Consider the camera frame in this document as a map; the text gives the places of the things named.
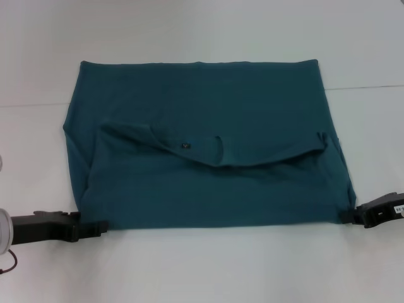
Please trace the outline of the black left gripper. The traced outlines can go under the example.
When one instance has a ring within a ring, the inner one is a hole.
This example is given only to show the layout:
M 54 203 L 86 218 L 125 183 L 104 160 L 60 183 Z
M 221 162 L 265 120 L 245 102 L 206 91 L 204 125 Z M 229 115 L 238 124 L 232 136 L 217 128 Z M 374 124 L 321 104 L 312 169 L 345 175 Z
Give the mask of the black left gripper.
M 33 215 L 11 217 L 12 245 L 42 241 L 77 242 L 100 237 L 109 229 L 107 221 L 80 222 L 80 212 L 35 211 Z

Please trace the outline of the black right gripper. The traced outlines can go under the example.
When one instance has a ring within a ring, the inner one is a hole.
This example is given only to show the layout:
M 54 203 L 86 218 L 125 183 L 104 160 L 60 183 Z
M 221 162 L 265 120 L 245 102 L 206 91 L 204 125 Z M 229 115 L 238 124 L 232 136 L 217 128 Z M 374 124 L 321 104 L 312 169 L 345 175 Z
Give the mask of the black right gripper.
M 403 193 L 389 193 L 339 213 L 342 224 L 363 225 L 373 228 L 382 223 L 403 219 Z

